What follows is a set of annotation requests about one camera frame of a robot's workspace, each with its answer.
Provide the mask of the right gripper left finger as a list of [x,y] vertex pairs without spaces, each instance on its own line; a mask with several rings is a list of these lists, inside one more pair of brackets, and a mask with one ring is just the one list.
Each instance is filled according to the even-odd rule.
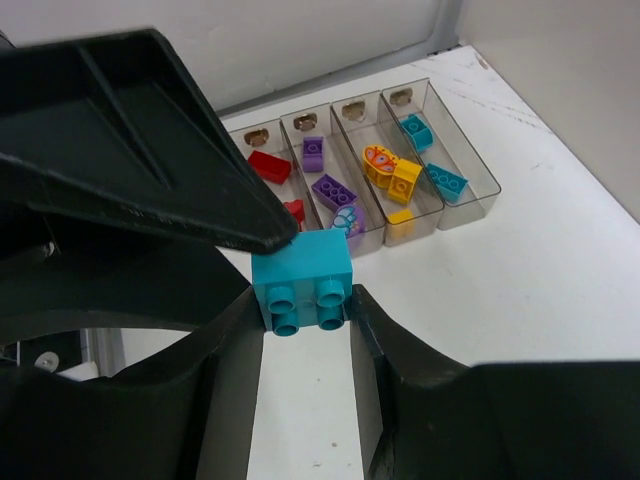
[[112,377],[1,372],[5,479],[243,479],[264,329],[251,290]]

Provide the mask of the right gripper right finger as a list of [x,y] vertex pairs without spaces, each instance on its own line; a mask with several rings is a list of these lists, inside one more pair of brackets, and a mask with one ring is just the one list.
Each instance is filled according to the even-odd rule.
[[348,307],[368,479],[635,479],[635,361],[465,366],[363,286]]

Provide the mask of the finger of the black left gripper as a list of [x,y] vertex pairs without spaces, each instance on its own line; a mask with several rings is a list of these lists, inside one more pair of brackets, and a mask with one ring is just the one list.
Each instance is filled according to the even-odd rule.
[[248,288],[213,245],[1,204],[1,341],[82,328],[192,331]]
[[298,232],[152,28],[2,52],[1,197],[257,254]]

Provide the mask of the red angled lego brick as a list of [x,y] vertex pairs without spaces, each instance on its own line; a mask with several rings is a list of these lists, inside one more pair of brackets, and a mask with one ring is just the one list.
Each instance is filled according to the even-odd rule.
[[292,172],[289,161],[261,151],[253,151],[247,161],[260,178],[276,185],[283,185]]

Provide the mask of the teal square lego brick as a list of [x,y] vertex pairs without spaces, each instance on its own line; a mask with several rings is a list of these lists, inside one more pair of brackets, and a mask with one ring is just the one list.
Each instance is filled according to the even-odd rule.
[[276,253],[253,254],[251,279],[268,331],[289,337],[302,327],[337,330],[353,286],[346,236],[336,229],[305,231]]

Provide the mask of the small yellow lego brick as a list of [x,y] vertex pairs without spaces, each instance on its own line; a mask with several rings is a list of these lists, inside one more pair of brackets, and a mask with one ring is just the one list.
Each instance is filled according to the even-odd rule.
[[392,240],[400,240],[412,234],[414,228],[414,215],[409,208],[399,210],[387,216],[389,237]]

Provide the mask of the purple slope lego brick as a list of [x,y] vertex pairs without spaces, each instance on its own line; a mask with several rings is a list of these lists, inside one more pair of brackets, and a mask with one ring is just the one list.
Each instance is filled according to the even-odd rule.
[[324,139],[320,136],[305,137],[302,143],[302,169],[306,173],[324,170]]

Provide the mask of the purple paw lego brick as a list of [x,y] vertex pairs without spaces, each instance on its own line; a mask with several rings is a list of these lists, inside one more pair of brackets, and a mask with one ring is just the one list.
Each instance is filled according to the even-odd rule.
[[332,218],[330,229],[345,234],[349,251],[352,255],[358,250],[366,231],[366,214],[356,204],[340,207]]

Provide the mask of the yellow curved lego brick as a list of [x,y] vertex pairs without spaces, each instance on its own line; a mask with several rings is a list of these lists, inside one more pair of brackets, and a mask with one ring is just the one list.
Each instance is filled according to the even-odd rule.
[[368,145],[362,153],[366,177],[375,186],[388,189],[399,157],[381,145]]

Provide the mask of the red curved lego brick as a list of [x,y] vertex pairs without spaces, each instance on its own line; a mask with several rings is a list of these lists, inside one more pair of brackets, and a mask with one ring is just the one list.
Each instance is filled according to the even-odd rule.
[[285,201],[283,205],[296,220],[298,231],[302,232],[306,219],[304,201],[302,199],[295,199],[293,201]]

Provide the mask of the teal wedge lego brick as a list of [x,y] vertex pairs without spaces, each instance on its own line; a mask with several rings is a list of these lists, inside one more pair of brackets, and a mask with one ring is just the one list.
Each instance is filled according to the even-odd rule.
[[427,165],[427,172],[447,202],[456,204],[460,200],[468,185],[466,178],[433,163]]

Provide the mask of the yellow striped lego brick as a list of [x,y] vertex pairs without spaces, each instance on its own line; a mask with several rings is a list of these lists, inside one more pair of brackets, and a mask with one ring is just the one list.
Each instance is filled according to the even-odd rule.
[[415,185],[422,172],[422,166],[405,159],[399,159],[392,174],[387,194],[389,198],[407,205],[414,193]]

